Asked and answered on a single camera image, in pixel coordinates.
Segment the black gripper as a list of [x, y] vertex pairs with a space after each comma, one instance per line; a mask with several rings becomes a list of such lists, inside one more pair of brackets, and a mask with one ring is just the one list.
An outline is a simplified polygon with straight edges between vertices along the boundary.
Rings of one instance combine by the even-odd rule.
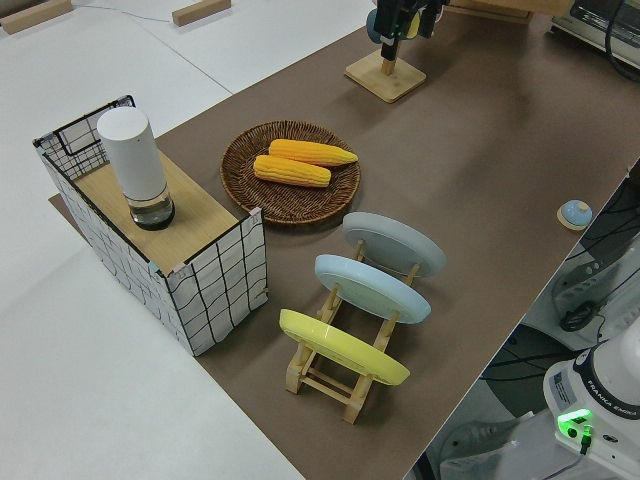
[[421, 9], [418, 34], [431, 38], [435, 25], [448, 0], [375, 0], [377, 7], [375, 31], [382, 42], [381, 55], [385, 60], [394, 61], [397, 55], [397, 24], [400, 8]]

